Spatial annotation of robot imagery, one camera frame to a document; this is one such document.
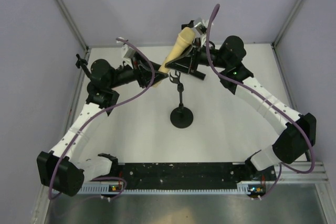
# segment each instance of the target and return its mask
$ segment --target round black base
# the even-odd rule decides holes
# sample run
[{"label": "round black base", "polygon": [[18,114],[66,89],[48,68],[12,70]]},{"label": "round black base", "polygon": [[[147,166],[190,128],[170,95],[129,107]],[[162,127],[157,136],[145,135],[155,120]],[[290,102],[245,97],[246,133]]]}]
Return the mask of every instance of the round black base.
[{"label": "round black base", "polygon": [[180,129],[189,127],[193,123],[193,120],[193,113],[186,107],[182,111],[180,108],[176,108],[170,114],[170,121],[175,127]]}]

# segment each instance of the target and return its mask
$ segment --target black stand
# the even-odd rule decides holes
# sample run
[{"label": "black stand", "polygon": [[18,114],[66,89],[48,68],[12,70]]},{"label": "black stand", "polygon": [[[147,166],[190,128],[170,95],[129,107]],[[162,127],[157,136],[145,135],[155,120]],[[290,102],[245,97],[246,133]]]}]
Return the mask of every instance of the black stand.
[{"label": "black stand", "polygon": [[175,71],[174,77],[169,74],[170,81],[174,84],[177,84],[177,90],[180,94],[180,104],[170,114],[170,121],[175,127],[184,129],[189,127],[193,123],[194,115],[190,109],[186,108],[183,105],[182,92],[184,91],[184,87],[183,84],[180,82],[180,76],[181,73],[178,71]]}]

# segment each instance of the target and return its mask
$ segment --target gray floor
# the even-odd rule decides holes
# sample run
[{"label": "gray floor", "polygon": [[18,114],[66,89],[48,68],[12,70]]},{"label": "gray floor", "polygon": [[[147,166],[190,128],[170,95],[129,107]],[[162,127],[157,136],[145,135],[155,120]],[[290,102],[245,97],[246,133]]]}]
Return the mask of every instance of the gray floor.
[{"label": "gray floor", "polygon": [[[61,214],[87,196],[62,196],[53,203]],[[278,185],[262,201],[245,196],[147,195],[120,197],[108,203],[90,199],[63,218],[55,218],[51,207],[46,223],[99,224],[198,224],[198,223],[327,223],[314,185]]]}]

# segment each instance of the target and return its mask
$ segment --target gray wall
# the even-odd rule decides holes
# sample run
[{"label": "gray wall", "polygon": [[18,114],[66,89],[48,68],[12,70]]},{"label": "gray wall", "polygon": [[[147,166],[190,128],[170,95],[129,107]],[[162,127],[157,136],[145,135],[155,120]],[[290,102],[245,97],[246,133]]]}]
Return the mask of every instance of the gray wall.
[{"label": "gray wall", "polygon": [[229,35],[272,42],[295,0],[64,0],[89,46],[114,45],[122,36],[137,45],[173,44],[181,24],[208,19],[221,4],[211,39]]},{"label": "gray wall", "polygon": [[54,0],[0,0],[0,219],[28,223],[36,157],[60,137],[79,44]]},{"label": "gray wall", "polygon": [[315,152],[336,190],[336,0],[306,0],[278,47],[300,111],[318,121]]}]

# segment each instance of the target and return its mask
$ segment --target yellow cylindrical object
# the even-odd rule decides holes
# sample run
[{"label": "yellow cylindrical object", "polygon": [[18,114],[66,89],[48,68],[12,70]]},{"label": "yellow cylindrical object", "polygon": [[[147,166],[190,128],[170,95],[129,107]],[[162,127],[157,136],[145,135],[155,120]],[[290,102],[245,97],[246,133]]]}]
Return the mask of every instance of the yellow cylindrical object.
[{"label": "yellow cylindrical object", "polygon": [[[189,28],[185,27],[179,34],[176,40],[176,43],[171,50],[171,52],[168,54],[168,56],[165,58],[164,62],[159,68],[159,72],[162,73],[169,73],[170,69],[166,68],[165,65],[167,62],[172,61],[179,57],[181,53],[193,42],[195,38],[194,31]],[[154,85],[154,87],[157,87],[161,82],[158,82]]]}]

